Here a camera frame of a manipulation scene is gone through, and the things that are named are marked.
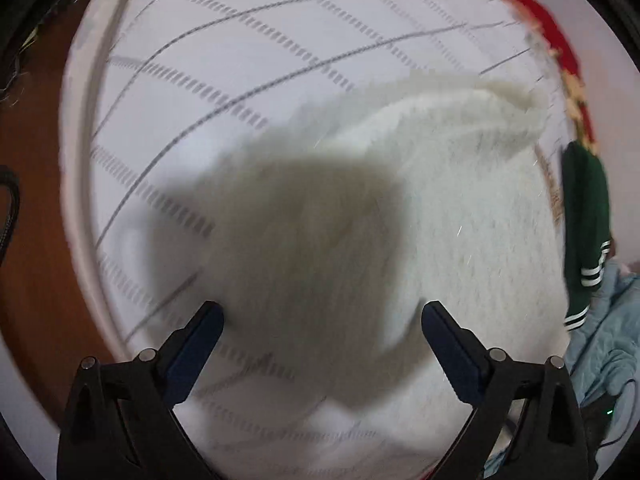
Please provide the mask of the blue quilted duvet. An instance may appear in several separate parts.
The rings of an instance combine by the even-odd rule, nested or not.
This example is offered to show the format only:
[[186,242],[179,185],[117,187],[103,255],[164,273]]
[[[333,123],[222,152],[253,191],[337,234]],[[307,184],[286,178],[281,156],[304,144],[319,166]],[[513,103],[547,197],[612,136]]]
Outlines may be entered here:
[[596,456],[608,427],[620,420],[616,404],[632,385],[639,395],[639,275],[617,259],[608,260],[600,288],[594,293],[585,323],[570,334],[565,356],[570,380],[584,421],[589,475],[598,473]]

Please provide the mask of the dark green striped garment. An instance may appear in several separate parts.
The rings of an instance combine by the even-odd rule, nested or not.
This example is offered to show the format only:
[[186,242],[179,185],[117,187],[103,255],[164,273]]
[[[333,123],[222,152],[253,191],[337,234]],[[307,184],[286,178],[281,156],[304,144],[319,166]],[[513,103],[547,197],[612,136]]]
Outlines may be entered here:
[[574,141],[562,153],[561,169],[568,295],[564,327],[570,332],[585,323],[591,296],[602,284],[612,249],[611,211],[608,180],[597,155]]

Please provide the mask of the red floral blanket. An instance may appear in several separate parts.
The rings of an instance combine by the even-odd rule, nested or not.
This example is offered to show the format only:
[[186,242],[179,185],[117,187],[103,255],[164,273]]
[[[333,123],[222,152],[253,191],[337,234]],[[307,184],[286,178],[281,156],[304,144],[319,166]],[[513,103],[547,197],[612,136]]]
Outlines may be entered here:
[[577,140],[593,155],[598,154],[598,144],[591,125],[586,87],[578,58],[572,46],[556,24],[552,14],[537,0],[502,0],[509,3],[521,21],[547,45],[547,52],[558,63],[563,83],[567,115],[576,128]]

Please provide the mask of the white fuzzy knit cardigan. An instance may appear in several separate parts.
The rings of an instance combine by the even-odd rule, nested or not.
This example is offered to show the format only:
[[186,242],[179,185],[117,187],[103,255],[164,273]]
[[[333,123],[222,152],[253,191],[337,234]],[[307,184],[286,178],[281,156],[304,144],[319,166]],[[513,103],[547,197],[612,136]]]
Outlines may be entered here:
[[538,160],[544,94],[414,75],[317,107],[218,157],[204,284],[231,333],[431,463],[468,409],[421,330],[437,300],[515,359],[565,350]]

